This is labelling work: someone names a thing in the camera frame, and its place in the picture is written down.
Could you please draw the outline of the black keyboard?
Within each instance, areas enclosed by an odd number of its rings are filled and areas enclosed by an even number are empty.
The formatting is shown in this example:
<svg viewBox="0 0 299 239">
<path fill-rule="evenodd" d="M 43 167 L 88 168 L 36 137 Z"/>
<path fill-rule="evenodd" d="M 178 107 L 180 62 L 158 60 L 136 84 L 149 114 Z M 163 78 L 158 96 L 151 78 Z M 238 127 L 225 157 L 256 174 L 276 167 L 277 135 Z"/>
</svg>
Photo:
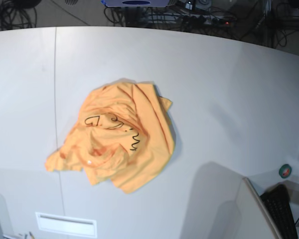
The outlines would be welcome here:
<svg viewBox="0 0 299 239">
<path fill-rule="evenodd" d="M 298 234 L 290 208 L 290 197 L 284 184 L 260 196 L 283 239 L 297 239 Z"/>
</svg>

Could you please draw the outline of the white partition panel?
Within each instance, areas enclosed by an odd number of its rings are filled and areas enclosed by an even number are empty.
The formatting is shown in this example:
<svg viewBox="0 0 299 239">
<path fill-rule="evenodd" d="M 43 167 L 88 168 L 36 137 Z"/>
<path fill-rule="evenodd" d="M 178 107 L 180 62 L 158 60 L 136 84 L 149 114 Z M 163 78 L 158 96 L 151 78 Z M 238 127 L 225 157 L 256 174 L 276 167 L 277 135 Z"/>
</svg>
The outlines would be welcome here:
<svg viewBox="0 0 299 239">
<path fill-rule="evenodd" d="M 238 238 L 281 238 L 277 226 L 248 178 L 243 178 L 236 202 L 242 216 Z"/>
</svg>

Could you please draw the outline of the orange yellow t-shirt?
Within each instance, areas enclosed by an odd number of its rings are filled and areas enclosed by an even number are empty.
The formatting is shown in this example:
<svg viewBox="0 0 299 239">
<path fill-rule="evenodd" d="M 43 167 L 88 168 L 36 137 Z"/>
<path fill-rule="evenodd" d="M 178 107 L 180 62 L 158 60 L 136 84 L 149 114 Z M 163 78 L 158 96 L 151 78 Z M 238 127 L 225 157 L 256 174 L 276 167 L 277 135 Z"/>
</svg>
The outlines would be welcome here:
<svg viewBox="0 0 299 239">
<path fill-rule="evenodd" d="M 118 82 L 93 90 L 45 169 L 84 171 L 92 185 L 110 180 L 124 193 L 136 191 L 173 155 L 171 104 L 152 83 Z"/>
</svg>

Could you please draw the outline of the green tape roll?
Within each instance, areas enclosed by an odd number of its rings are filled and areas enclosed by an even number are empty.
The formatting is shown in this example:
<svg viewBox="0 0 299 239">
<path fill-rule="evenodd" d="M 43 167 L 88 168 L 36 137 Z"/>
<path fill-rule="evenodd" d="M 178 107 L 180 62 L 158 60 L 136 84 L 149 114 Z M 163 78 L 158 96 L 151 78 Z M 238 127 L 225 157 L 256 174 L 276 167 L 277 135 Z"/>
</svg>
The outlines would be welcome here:
<svg viewBox="0 0 299 239">
<path fill-rule="evenodd" d="M 292 173 L 292 167 L 289 164 L 284 164 L 279 169 L 279 176 L 283 179 L 288 178 Z"/>
</svg>

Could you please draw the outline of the black power strip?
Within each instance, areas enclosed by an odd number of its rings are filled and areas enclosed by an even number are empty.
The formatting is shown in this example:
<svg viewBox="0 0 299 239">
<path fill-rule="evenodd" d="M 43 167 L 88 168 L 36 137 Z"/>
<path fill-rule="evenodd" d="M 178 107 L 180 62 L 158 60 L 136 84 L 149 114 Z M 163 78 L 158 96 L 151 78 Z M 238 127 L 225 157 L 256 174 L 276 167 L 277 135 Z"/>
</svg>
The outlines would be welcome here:
<svg viewBox="0 0 299 239">
<path fill-rule="evenodd" d="M 192 24 L 192 25 L 214 25 L 214 26 L 231 26 L 236 21 L 235 18 L 230 18 L 227 16 L 214 16 L 212 14 L 208 15 L 186 15 L 182 18 L 182 24 Z"/>
</svg>

